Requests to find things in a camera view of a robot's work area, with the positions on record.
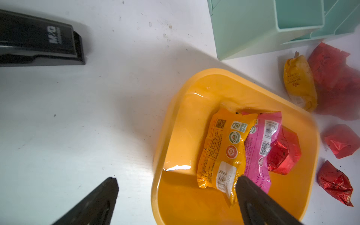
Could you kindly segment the yellow tea bag packet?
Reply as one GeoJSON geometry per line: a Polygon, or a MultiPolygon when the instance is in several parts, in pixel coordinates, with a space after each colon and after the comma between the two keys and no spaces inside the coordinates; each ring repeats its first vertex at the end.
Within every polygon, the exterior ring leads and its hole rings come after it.
{"type": "Polygon", "coordinates": [[[246,169],[245,140],[258,114],[237,114],[219,109],[210,121],[197,167],[199,188],[224,193],[231,205],[237,203],[236,183],[246,169]]]}
{"type": "Polygon", "coordinates": [[[294,57],[286,61],[283,80],[292,103],[309,113],[316,109],[317,91],[313,73],[304,55],[295,52],[294,57]]]}

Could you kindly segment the pink tea bag packet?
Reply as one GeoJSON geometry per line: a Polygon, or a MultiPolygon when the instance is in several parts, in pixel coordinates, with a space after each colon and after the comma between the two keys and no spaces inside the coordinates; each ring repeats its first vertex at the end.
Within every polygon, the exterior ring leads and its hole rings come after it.
{"type": "Polygon", "coordinates": [[[267,156],[272,143],[277,139],[282,123],[281,112],[260,113],[247,136],[245,144],[247,176],[265,193],[269,192],[271,179],[267,156]]]}

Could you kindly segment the red foil tea bag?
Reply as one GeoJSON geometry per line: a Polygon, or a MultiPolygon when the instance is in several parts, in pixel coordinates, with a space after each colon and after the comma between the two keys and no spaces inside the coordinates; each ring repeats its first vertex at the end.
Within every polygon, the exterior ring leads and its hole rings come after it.
{"type": "Polygon", "coordinates": [[[323,140],[337,159],[353,155],[360,148],[360,137],[346,124],[328,128],[323,140]]]}
{"type": "Polygon", "coordinates": [[[331,90],[317,86],[316,114],[332,115],[344,121],[360,118],[360,71],[346,66],[331,90]]]}
{"type": "Polygon", "coordinates": [[[317,182],[329,195],[346,206],[353,207],[351,196],[353,187],[349,178],[326,160],[317,174],[317,182]]]}
{"type": "Polygon", "coordinates": [[[312,52],[308,64],[316,84],[331,90],[340,79],[350,53],[321,42],[312,52]]]}
{"type": "Polygon", "coordinates": [[[287,175],[302,156],[299,139],[296,133],[282,126],[277,139],[271,145],[267,155],[268,171],[287,175]]]}

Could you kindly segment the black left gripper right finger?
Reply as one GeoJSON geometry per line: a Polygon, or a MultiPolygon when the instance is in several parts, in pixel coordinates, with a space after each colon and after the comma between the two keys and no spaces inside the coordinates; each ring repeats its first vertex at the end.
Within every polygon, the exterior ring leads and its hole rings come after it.
{"type": "Polygon", "coordinates": [[[239,177],[235,190],[245,225],[302,224],[248,177],[239,177]]]}

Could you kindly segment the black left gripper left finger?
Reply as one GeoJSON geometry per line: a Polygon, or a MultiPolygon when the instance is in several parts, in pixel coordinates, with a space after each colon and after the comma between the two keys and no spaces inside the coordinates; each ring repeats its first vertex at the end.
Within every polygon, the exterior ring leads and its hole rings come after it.
{"type": "Polygon", "coordinates": [[[118,193],[117,179],[109,177],[54,224],[109,225],[118,193]]]}

